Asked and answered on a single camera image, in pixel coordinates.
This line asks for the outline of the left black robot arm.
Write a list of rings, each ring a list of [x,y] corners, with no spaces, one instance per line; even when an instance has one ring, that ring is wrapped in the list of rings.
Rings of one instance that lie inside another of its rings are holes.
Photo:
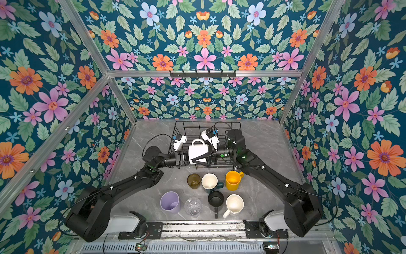
[[[165,154],[156,146],[147,149],[144,166],[133,176],[100,188],[90,186],[82,191],[70,210],[64,225],[87,242],[103,235],[111,220],[112,208],[133,194],[156,185],[163,176],[161,168],[187,166],[187,152]]]

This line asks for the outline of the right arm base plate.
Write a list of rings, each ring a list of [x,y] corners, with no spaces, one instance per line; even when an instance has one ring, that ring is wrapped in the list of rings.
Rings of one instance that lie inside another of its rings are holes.
[[[263,221],[243,220],[247,239],[287,239],[287,230],[270,230]]]

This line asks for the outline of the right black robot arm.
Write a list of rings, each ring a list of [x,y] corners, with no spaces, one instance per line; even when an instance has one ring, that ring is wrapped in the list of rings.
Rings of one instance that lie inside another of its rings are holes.
[[[283,210],[271,210],[259,219],[259,230],[264,236],[290,230],[296,236],[304,237],[322,218],[320,197],[313,187],[296,183],[268,166],[247,148],[241,130],[229,130],[223,145],[216,131],[212,134],[203,132],[202,138],[193,140],[188,148],[191,164],[210,167],[219,157],[228,158],[236,171],[255,178],[283,202]]]

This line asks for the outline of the lavender plastic cup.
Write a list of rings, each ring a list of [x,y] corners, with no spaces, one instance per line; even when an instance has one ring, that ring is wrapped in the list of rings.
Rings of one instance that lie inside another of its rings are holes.
[[[181,209],[179,195],[173,191],[166,192],[161,197],[160,206],[164,211],[173,214],[179,213]]]

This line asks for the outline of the olive green glass cup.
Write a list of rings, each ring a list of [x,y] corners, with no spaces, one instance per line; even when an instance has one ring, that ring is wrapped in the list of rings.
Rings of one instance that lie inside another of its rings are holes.
[[[198,174],[190,174],[187,178],[187,184],[192,189],[197,189],[200,186],[201,177]]]

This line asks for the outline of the white mug red inside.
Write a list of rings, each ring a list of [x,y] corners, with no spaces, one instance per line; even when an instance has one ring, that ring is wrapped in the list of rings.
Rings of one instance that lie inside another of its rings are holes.
[[[196,163],[192,160],[199,156],[206,154],[209,151],[209,146],[202,139],[194,139],[192,144],[188,148],[188,158],[191,165],[196,165],[197,163],[206,163],[207,159],[198,159]]]

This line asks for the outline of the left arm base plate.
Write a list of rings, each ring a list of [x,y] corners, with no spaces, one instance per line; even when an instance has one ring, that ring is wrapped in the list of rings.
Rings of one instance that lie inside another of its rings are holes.
[[[146,222],[137,226],[133,232],[120,232],[119,240],[157,240],[163,233],[162,222]]]

